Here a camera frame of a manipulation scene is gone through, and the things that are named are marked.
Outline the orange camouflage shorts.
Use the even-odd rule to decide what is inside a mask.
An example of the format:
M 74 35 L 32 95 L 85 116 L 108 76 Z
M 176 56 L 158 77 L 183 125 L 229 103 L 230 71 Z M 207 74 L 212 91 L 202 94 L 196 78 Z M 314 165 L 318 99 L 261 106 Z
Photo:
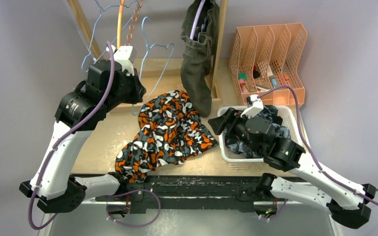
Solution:
M 218 145 L 182 90 L 172 90 L 146 102 L 137 119 L 140 130 L 115 160 L 114 170 L 126 182 L 143 182 L 149 172 L 159 167 L 182 165 Z

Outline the dark leaf-print shorts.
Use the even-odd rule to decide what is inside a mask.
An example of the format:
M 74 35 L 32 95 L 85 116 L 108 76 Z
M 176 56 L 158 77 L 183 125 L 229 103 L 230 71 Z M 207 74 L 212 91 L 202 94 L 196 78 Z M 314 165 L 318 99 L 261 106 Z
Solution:
M 291 138 L 292 133 L 289 127 L 283 125 L 288 121 L 290 117 L 289 108 L 282 108 L 281 106 L 265 105 L 263 110 L 256 115 L 256 117 L 262 117 L 268 122 L 271 122 L 275 135 L 278 138 Z M 246 159 L 258 159 L 260 158 L 257 153 L 251 151 L 242 141 L 238 140 L 235 136 L 227 135 L 224 131 L 225 146 L 230 152 L 242 156 Z

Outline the orange plastic hanger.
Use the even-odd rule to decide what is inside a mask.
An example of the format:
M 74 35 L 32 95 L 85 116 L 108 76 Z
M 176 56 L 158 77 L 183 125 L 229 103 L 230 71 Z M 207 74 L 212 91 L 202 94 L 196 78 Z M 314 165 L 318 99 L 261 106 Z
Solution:
M 140 15 L 140 10 L 143 4 L 144 4 L 144 0 L 136 1 L 136 8 L 133 11 L 133 15 L 131 16 L 131 21 L 128 26 L 129 34 L 126 36 L 125 46 L 130 46 L 131 40 L 133 38 L 135 25 L 137 23 L 138 17 Z M 121 37 L 122 37 L 122 18 L 123 18 L 124 7 L 125 7 L 125 1 L 121 0 L 120 5 L 119 5 L 119 11 L 118 11 L 118 20 L 117 20 L 117 42 L 116 42 L 117 49 L 122 45 Z

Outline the light blue wire hanger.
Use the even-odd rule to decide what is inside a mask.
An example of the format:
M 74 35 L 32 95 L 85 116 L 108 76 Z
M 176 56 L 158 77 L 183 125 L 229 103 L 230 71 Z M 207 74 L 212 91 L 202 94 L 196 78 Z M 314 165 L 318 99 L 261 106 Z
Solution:
M 105 51 L 102 52 L 100 50 L 99 44 L 96 42 L 96 38 L 95 38 L 97 24 L 98 24 L 99 20 L 102 18 L 104 12 L 106 12 L 110 8 L 117 8 L 118 11 L 119 11 L 119 5 L 120 5 L 120 0 L 118 0 L 116 4 L 107 5 L 105 7 L 100 4 L 99 0 L 95 0 L 94 2 L 96 4 L 96 6 L 98 7 L 99 16 L 97 17 L 97 19 L 94 22 L 94 25 L 92 26 L 92 32 L 90 34 L 89 39 L 87 39 L 87 41 L 88 41 L 88 51 L 89 52 L 83 58 L 83 61 L 82 61 L 81 70 L 83 72 L 88 72 L 88 67 L 89 66 L 85 65 L 86 62 L 93 62 L 93 63 L 95 63 L 97 60 L 103 58 L 103 56 L 105 54 Z M 136 6 L 136 0 L 125 0 L 125 7 L 124 7 L 124 9 L 125 8 L 130 8 L 133 4 Z M 126 20 L 126 18 L 124 17 L 124 13 L 123 13 L 121 43 L 123 43 L 124 45 L 125 45 L 125 42 L 126 42 L 126 36 L 129 34 L 128 26 L 129 26 L 129 23 L 131 21 L 131 16 L 128 18 L 128 20 Z M 117 42 L 117 34 L 116 34 L 115 38 L 111 41 L 112 44 L 114 42 Z

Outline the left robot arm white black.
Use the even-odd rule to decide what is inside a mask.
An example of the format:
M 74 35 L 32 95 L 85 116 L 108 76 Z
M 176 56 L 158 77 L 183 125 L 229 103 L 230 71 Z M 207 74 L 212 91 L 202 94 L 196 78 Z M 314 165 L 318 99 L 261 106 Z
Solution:
M 76 177 L 71 171 L 97 124 L 122 103 L 140 103 L 145 93 L 131 60 L 102 59 L 91 65 L 86 80 L 61 99 L 42 164 L 31 180 L 20 184 L 20 191 L 44 213 L 71 212 L 100 196 L 123 200 L 127 188 L 116 174 Z

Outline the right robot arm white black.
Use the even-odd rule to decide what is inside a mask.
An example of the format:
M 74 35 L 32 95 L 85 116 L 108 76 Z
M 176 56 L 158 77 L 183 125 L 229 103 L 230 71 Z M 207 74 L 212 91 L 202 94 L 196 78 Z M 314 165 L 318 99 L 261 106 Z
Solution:
M 209 119 L 208 123 L 216 135 L 225 133 L 235 137 L 270 167 L 310 183 L 306 186 L 264 173 L 256 190 L 259 198 L 268 200 L 273 197 L 307 204 L 351 229 L 358 229 L 369 221 L 371 209 L 367 203 L 374 198 L 376 188 L 343 177 L 330 179 L 326 174 L 335 176 L 333 171 L 323 169 L 302 145 L 290 138 L 277 137 L 274 125 L 266 118 L 247 118 L 240 111 L 229 108 L 223 115 Z

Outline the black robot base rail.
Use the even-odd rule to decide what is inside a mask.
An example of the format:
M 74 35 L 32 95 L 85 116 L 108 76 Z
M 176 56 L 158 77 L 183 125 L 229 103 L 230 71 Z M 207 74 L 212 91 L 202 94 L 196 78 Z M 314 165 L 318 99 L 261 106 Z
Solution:
M 114 197 L 100 194 L 88 202 L 105 203 L 112 213 L 122 207 L 131 214 L 144 214 L 149 209 L 183 209 L 275 215 L 284 200 L 259 193 L 259 180 L 246 176 L 148 176 L 143 183 L 121 185 Z

